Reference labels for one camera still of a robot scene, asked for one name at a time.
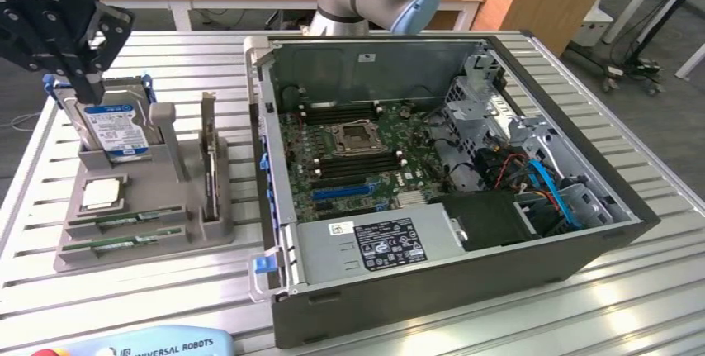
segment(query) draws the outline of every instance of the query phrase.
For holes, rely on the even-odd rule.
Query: motherboard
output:
[[[424,204],[455,186],[431,139],[432,105],[303,107],[280,115],[300,222]]]

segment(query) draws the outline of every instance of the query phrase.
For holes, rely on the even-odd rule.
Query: green circuit board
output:
[[[449,181],[443,163],[435,146],[424,142],[424,131],[429,128],[425,112],[415,112],[403,117],[401,102],[384,103],[381,107],[384,115],[369,122],[377,126],[385,151],[393,153],[401,150],[407,164],[397,170],[365,175],[365,184],[373,185],[369,194],[324,201],[315,201],[312,198],[313,193],[320,191],[311,187],[317,179],[315,159],[336,156],[336,139],[331,130],[337,124],[309,125],[296,114],[280,115],[289,185],[300,222],[345,216],[347,213],[356,215],[396,209],[399,205],[395,196],[400,192],[419,191],[427,200],[447,193]]]

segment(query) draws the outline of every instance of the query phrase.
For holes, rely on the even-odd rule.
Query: blue hard drive label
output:
[[[136,124],[136,110],[131,104],[84,108],[92,130],[108,154],[129,156],[144,154],[149,144],[144,130]]]
[[[355,237],[368,271],[428,259],[411,218],[357,225]]]

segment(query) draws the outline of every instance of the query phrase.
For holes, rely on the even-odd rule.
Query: hard drive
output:
[[[155,102],[149,76],[104,80],[105,95],[96,106],[82,104],[71,87],[55,84],[60,107],[74,123],[86,150],[104,150],[112,162],[149,157],[149,146],[163,142],[157,126],[149,123]]]

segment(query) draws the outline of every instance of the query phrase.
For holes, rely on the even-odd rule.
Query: aluminum workbench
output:
[[[157,100],[176,103],[183,139],[196,137],[201,93],[216,92],[237,238],[227,246],[127,268],[56,273],[54,249],[79,167],[79,138],[50,101],[0,211],[0,354],[27,354],[161,324],[228,330],[239,354],[705,353],[705,205],[537,40],[516,32],[497,37],[663,217],[633,244],[565,282],[297,349],[276,349],[269,305],[251,301],[245,276],[245,260],[261,250],[263,237],[244,34],[137,32],[107,76],[148,70]],[[508,91],[524,94],[512,80]],[[42,85],[18,92],[42,93]],[[525,112],[536,110],[527,97],[517,104]]]

